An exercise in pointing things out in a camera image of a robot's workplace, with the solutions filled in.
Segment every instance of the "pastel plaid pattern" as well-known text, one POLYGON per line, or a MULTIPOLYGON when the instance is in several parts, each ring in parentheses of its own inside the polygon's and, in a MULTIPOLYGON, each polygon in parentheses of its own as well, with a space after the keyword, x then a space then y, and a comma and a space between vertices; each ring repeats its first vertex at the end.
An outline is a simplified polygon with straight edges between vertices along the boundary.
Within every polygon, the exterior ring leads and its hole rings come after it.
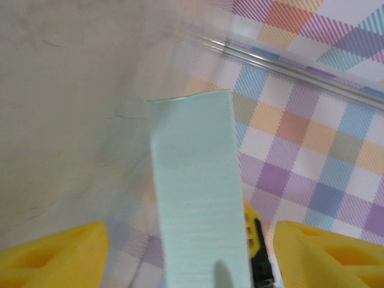
MULTIPOLYGON (((384 245, 384 114, 224 56, 202 79, 209 57, 217 55, 200 56, 184 94, 233 91, 243 194, 261 217, 277 280, 279 220, 384 245)), ((145 191, 124 194, 107 221, 102 287, 166 286, 152 184, 145 191)))
POLYGON ((361 89, 384 98, 384 87, 379 91, 367 85, 383 83, 384 1, 235 0, 232 13, 252 20, 247 23, 259 27, 257 42, 276 48, 285 62, 294 53, 313 63, 304 65, 309 70, 340 82, 347 81, 337 71, 346 78, 359 76, 367 80, 361 89))

